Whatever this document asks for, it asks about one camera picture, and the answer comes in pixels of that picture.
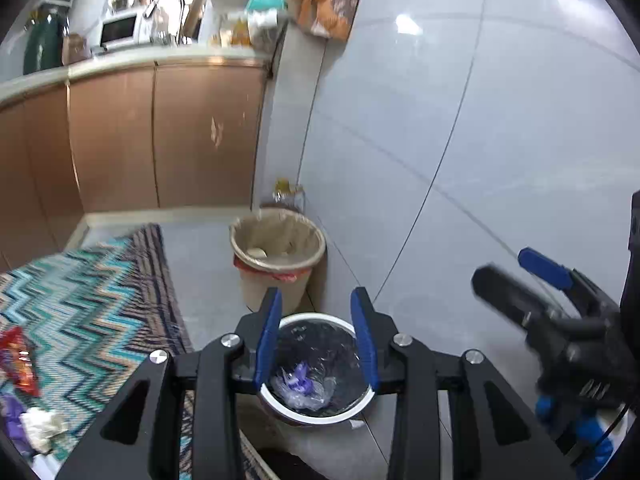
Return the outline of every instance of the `purple cloth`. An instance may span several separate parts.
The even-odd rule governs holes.
[[[20,422],[20,416],[26,411],[24,405],[20,400],[11,395],[3,395],[1,399],[6,436],[11,439],[15,448],[22,456],[33,455],[33,449],[31,448],[31,444],[29,444],[27,435],[24,433],[22,423]]]

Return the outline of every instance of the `red plastic bag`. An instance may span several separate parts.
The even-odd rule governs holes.
[[[234,254],[234,267],[236,269],[245,270],[247,272],[254,272],[255,274],[266,274],[271,276],[274,280],[284,283],[293,283],[298,279],[298,276],[304,274],[305,272],[309,272],[311,267],[307,267],[306,269],[296,270],[295,272],[287,272],[287,273],[277,273],[277,272],[269,272],[268,270],[260,270],[254,269],[252,266],[244,263],[240,258],[238,258],[237,254]]]
[[[18,389],[32,396],[39,395],[33,351],[19,326],[0,335],[0,368]]]

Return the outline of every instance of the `wooden cabinet door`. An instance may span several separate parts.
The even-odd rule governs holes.
[[[7,272],[8,270],[11,270],[11,267],[9,267],[9,263],[4,257],[4,254],[0,251],[0,272]]]
[[[251,205],[265,73],[161,67],[154,153],[160,207]]]
[[[24,102],[24,131],[36,189],[58,250],[82,219],[66,120],[66,86]]]
[[[86,212],[158,207],[153,81],[145,68],[71,83],[69,134]]]
[[[56,252],[36,193],[22,103],[0,112],[0,251],[12,269]]]

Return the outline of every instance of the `purple plastic bag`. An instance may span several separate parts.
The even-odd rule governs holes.
[[[306,373],[309,371],[309,365],[306,362],[302,361],[298,366],[296,366],[295,370],[293,370],[292,374],[286,374],[283,372],[283,378],[285,384],[294,392],[310,395],[313,393],[314,384],[311,379],[306,378]]]
[[[11,395],[0,397],[2,405],[2,416],[4,417],[4,432],[14,443],[15,449],[24,457],[33,455],[33,448],[24,433],[24,428],[20,422],[20,415],[26,410],[20,400]]]

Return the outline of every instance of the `metal screw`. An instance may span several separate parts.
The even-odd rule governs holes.
[[[409,346],[413,342],[414,338],[408,334],[399,333],[394,336],[394,343],[398,346]]]
[[[240,343],[240,336],[238,334],[225,334],[220,338],[220,342],[227,348],[233,348]]]
[[[467,350],[465,352],[465,359],[473,365],[479,365],[484,361],[484,354],[479,350]]]
[[[569,362],[577,361],[580,358],[580,347],[577,344],[569,343],[565,353]]]
[[[169,354],[164,350],[154,350],[153,352],[151,352],[151,354],[149,354],[149,360],[155,365],[164,363],[168,357]]]

